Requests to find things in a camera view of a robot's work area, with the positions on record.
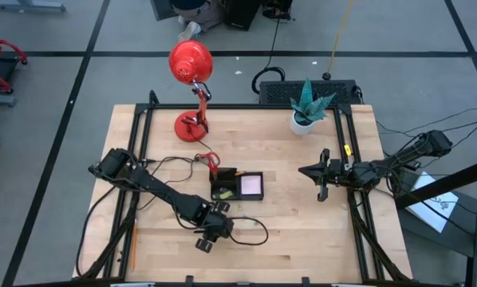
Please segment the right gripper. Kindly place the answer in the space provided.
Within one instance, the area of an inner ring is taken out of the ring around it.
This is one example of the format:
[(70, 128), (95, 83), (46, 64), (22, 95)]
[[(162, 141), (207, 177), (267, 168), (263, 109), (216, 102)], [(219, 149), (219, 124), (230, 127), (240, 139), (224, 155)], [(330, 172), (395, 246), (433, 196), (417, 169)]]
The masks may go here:
[(324, 202), (328, 198), (328, 183), (336, 187), (360, 188), (358, 180), (353, 177), (352, 168), (347, 169), (347, 165), (339, 159), (331, 159), (328, 148), (322, 151), (320, 163), (299, 167), (298, 171), (310, 178), (315, 185), (320, 186), (320, 191), (317, 194), (318, 202)]

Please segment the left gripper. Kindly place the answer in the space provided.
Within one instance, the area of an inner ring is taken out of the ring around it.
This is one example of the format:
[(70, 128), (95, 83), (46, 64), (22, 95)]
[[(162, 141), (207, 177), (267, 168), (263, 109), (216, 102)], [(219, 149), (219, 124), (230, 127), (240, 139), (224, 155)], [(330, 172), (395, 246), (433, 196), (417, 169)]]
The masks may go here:
[(213, 202), (203, 208), (201, 215), (196, 219), (195, 234), (202, 234), (195, 244), (195, 248), (210, 253), (214, 243), (219, 238), (229, 238), (234, 222), (227, 217), (231, 205), (224, 201)]

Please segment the black mesh desk organizer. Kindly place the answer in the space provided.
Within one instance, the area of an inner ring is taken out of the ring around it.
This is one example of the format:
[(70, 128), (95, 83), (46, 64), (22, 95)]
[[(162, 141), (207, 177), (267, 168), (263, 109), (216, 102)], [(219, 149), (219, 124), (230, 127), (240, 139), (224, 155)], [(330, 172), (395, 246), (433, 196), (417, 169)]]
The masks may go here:
[[(234, 176), (235, 172), (239, 171), (234, 167), (219, 167), (216, 173), (217, 179), (214, 179), (213, 174), (210, 173), (211, 199), (214, 201), (262, 201), (264, 198), (263, 173), (260, 171), (247, 171), (245, 175)], [(262, 193), (260, 195), (241, 194), (241, 178), (246, 175), (262, 176)], [(219, 194), (225, 191), (232, 191), (234, 196), (228, 199), (219, 199)]]

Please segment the pink sticky note pad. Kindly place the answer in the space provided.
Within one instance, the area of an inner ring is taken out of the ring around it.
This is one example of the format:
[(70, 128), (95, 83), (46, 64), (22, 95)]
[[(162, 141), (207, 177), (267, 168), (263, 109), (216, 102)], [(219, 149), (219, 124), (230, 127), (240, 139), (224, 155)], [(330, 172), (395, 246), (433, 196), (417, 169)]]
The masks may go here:
[(262, 176), (246, 175), (241, 178), (242, 195), (260, 195), (262, 193)]

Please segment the red-handled scissors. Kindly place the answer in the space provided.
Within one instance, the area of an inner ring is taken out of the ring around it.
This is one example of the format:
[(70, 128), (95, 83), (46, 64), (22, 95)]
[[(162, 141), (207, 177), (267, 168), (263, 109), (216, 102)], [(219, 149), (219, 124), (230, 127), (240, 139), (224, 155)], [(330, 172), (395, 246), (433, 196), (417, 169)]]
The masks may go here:
[(218, 166), (220, 165), (220, 158), (214, 151), (205, 154), (197, 154), (196, 159), (205, 164), (211, 172), (217, 171)]

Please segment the snake plant in white pot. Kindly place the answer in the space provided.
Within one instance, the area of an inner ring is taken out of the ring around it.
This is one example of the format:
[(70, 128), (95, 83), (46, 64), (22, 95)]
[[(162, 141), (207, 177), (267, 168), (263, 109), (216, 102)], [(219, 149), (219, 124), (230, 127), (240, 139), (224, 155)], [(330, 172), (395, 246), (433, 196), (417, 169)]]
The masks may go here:
[(309, 134), (314, 124), (327, 117), (325, 110), (329, 107), (337, 94), (313, 98), (313, 86), (306, 78), (299, 100), (290, 98), (290, 106), (294, 110), (290, 121), (291, 131), (299, 136)]

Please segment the black computer case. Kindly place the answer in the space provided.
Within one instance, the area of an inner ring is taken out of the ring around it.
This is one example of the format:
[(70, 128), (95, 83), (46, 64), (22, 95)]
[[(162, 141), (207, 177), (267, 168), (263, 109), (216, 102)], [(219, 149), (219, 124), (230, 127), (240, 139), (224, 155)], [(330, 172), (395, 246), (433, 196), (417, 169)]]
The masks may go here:
[[(260, 83), (261, 104), (289, 104), (290, 98), (299, 101), (304, 81), (263, 81)], [(361, 92), (354, 80), (311, 81), (313, 99), (335, 94), (329, 106), (360, 104)]]

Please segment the white printed sheet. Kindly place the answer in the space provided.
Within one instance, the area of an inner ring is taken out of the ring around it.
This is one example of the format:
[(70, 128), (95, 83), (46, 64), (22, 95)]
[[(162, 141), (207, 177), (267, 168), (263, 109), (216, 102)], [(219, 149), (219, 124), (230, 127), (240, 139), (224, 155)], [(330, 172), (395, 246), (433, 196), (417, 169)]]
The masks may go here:
[[(403, 189), (413, 192), (416, 189), (425, 187), (436, 180), (423, 171), (421, 175), (404, 174)], [(419, 220), (430, 226), (433, 230), (441, 233), (447, 224), (447, 220), (455, 209), (459, 198), (452, 192), (412, 204), (405, 208), (406, 211), (417, 217)]]

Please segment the red desk lamp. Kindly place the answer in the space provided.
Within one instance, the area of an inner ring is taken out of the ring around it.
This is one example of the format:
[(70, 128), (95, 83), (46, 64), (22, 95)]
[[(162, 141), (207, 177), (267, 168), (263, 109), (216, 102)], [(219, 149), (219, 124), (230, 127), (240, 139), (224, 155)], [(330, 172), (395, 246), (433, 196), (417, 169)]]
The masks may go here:
[(213, 70), (212, 55), (198, 41), (181, 41), (170, 52), (168, 64), (176, 80), (190, 85), (192, 92), (199, 98), (197, 110), (183, 112), (176, 118), (175, 134), (184, 142), (201, 140), (209, 132), (206, 110), (212, 95), (206, 81)]

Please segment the person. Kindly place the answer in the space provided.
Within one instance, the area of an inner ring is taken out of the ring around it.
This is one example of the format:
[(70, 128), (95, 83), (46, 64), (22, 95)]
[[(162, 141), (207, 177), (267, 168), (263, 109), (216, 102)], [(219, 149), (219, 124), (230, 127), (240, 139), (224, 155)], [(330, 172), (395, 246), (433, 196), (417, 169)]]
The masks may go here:
[(291, 19), (290, 9), (293, 0), (265, 0), (262, 4), (262, 15), (269, 19)]
[(225, 8), (220, 0), (169, 0), (178, 22), (185, 29), (178, 41), (188, 41), (223, 22)]

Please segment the black floor case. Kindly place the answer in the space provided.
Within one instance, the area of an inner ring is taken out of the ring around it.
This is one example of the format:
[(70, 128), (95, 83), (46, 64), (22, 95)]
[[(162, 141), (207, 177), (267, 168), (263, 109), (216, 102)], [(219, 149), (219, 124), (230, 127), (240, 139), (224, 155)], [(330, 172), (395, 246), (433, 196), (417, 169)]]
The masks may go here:
[(260, 7), (261, 0), (224, 0), (227, 26), (248, 30)]

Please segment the grey metal floor base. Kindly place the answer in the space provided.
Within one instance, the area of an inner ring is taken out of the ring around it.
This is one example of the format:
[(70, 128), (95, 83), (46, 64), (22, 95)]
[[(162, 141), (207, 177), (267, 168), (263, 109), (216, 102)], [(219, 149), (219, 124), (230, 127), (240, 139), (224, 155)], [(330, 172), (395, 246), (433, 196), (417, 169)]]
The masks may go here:
[(66, 11), (62, 3), (45, 0), (0, 0), (0, 9)]

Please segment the black aluminium table frame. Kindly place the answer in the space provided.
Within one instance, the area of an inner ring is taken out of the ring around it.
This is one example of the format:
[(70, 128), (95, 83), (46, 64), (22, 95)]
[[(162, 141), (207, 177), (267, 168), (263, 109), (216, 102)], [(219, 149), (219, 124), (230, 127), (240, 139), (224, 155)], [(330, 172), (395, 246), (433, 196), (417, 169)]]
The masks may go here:
[(135, 152), (153, 159), (158, 178), (184, 193), (208, 198), (208, 169), (190, 165), (199, 152), (216, 151), (225, 167), (264, 174), (262, 201), (233, 202), (235, 228), (230, 239), (219, 239), (210, 253), (195, 248), (198, 235), (182, 228), (168, 204), (151, 195), (140, 198), (137, 215), (136, 268), (131, 270), (131, 248), (119, 244), (106, 270), (130, 281), (296, 283), (358, 283), (364, 277), (387, 277), (364, 239), (355, 235), (347, 192), (331, 187), (318, 202), (318, 189), (298, 168), (317, 162), (328, 148), (332, 157), (349, 142), (346, 125), (337, 127), (332, 116), (317, 123), (307, 136), (290, 130), (288, 108), (257, 104), (213, 104), (207, 115), (210, 132), (201, 143), (184, 143), (173, 132), (182, 108), (155, 108), (149, 128), (134, 105), (112, 110), (105, 149), (126, 147), (131, 130), (148, 136), (135, 142)]

